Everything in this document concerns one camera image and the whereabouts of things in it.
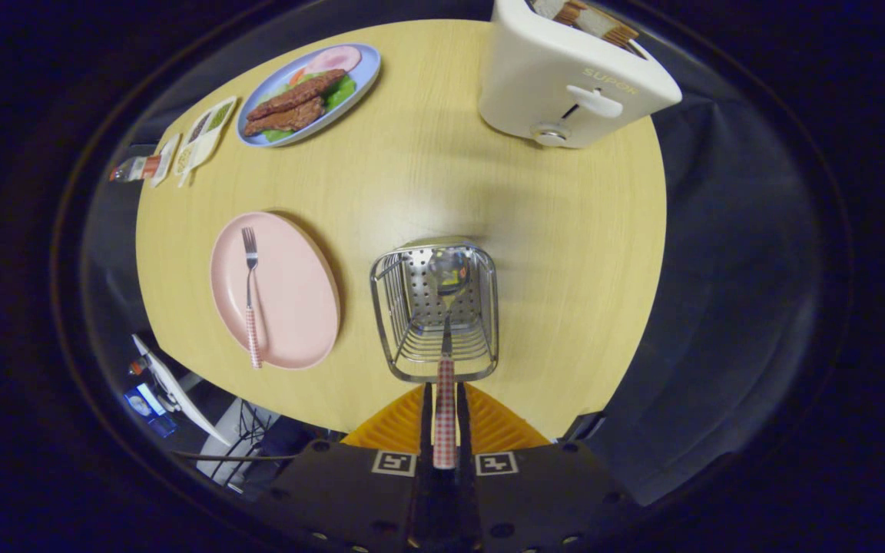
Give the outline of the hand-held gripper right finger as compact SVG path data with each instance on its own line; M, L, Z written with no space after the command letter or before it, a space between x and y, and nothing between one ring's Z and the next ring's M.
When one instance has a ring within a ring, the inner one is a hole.
M482 551L601 551L639 521L639 504L586 444L543 443L467 382L457 386L456 405Z

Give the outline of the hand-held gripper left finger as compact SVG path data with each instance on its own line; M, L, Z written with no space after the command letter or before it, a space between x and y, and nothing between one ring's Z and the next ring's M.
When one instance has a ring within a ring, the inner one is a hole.
M267 484L253 514L311 551L404 552L418 477L432 458L433 387L414 393L413 451L313 440Z

